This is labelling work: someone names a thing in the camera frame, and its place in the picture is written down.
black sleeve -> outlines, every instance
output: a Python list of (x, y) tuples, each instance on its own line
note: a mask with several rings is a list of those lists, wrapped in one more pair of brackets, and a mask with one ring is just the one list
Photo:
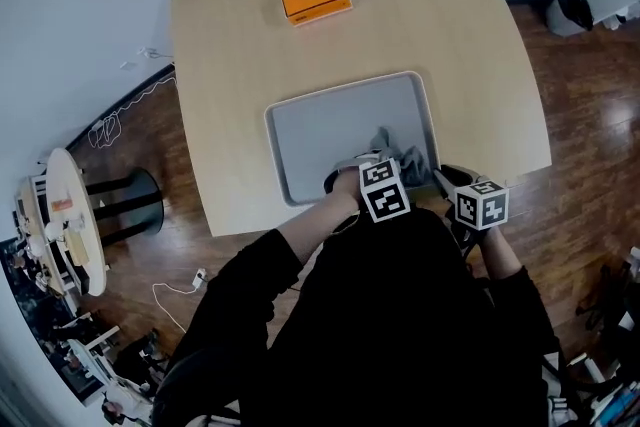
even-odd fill
[(237, 399), (267, 352), (273, 301), (302, 264), (277, 230), (244, 248), (207, 287), (154, 401), (153, 425), (186, 425)]
[(558, 340), (540, 293), (524, 267), (505, 279), (491, 282), (498, 318), (512, 341), (542, 356), (558, 350)]

round white table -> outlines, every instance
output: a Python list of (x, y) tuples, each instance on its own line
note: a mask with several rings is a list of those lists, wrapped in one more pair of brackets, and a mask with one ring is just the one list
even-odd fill
[[(117, 189), (127, 189), (128, 199), (95, 209), (91, 206), (90, 195)], [(65, 245), (61, 241), (57, 244), (60, 251), (69, 251), (74, 261), (82, 262), (89, 279), (88, 293), (95, 296), (107, 286), (103, 247), (145, 231), (158, 232), (164, 219), (162, 193), (145, 170), (136, 169), (120, 180), (85, 185), (73, 157), (62, 148), (53, 150), (47, 162), (46, 195), (51, 221), (61, 222), (76, 240), (79, 236), (82, 241), (82, 244)], [(55, 202), (66, 204), (59, 205), (62, 209), (54, 209)], [(131, 215), (131, 226), (100, 236), (97, 221), (132, 211), (135, 212)]]

black and white fiducial marker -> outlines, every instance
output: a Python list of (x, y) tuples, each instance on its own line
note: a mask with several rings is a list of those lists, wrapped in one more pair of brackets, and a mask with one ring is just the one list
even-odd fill
[(409, 198), (394, 159), (359, 167), (360, 191), (374, 222), (393, 219), (411, 211)]
[(456, 220), (478, 231), (509, 219), (509, 189), (492, 181), (455, 189)]

wire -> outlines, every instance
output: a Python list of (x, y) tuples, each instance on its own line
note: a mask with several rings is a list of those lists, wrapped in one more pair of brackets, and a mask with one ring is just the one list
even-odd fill
[(183, 294), (183, 295), (191, 295), (191, 294), (194, 294), (195, 292), (197, 292), (197, 291), (198, 291), (198, 289), (197, 289), (197, 288), (194, 288), (193, 290), (190, 290), (189, 292), (185, 292), (184, 290), (178, 290), (177, 288), (170, 287), (170, 286), (169, 286), (169, 285), (167, 285), (166, 283), (154, 283), (154, 284), (151, 286), (151, 290), (152, 290), (152, 292), (153, 292), (153, 298), (156, 300), (156, 304), (157, 304), (158, 306), (160, 306), (160, 309), (161, 309), (163, 312), (165, 312), (167, 315), (169, 315), (169, 318), (170, 318), (171, 320), (173, 320), (173, 323), (174, 323), (176, 326), (178, 326), (178, 327), (182, 330), (182, 332), (183, 332), (183, 333), (186, 333), (187, 331), (185, 330), (185, 328), (183, 328), (183, 327), (178, 323), (178, 321), (177, 321), (176, 319), (174, 319), (174, 318), (173, 318), (173, 315), (171, 315), (171, 313), (169, 313), (169, 312), (165, 309), (165, 307), (164, 307), (164, 306), (162, 306), (162, 305), (160, 304), (160, 301), (158, 301), (158, 296), (156, 295), (156, 287), (167, 287), (169, 290), (172, 290), (173, 292), (178, 292), (179, 294)]
[[(87, 133), (87, 139), (89, 139), (89, 144), (92, 148), (98, 148), (101, 150), (102, 148), (109, 148), (115, 140), (120, 137), (122, 134), (122, 124), (120, 123), (120, 113), (123, 111), (128, 111), (132, 105), (137, 104), (142, 100), (145, 96), (150, 95), (156, 90), (160, 84), (166, 84), (167, 82), (173, 81), (176, 84), (175, 77), (169, 77), (165, 80), (159, 80), (152, 86), (149, 86), (145, 89), (138, 98), (130, 101), (126, 106), (120, 107), (119, 109), (113, 111), (111, 114), (106, 116), (105, 118), (98, 120), (94, 126)], [(95, 133), (95, 140), (91, 137), (91, 134)]]
[(161, 57), (166, 57), (167, 59), (173, 59), (172, 55), (160, 54), (160, 53), (156, 52), (155, 50), (145, 50), (144, 51), (144, 56), (147, 59), (160, 59)]

gray tray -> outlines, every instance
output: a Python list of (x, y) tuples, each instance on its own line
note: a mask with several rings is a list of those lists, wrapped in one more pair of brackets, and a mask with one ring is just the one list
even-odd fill
[(292, 207), (322, 199), (333, 166), (369, 150), (379, 127), (389, 129), (401, 151), (415, 145), (430, 169), (439, 165), (424, 84), (415, 72), (279, 102), (267, 108), (265, 121), (282, 197)]

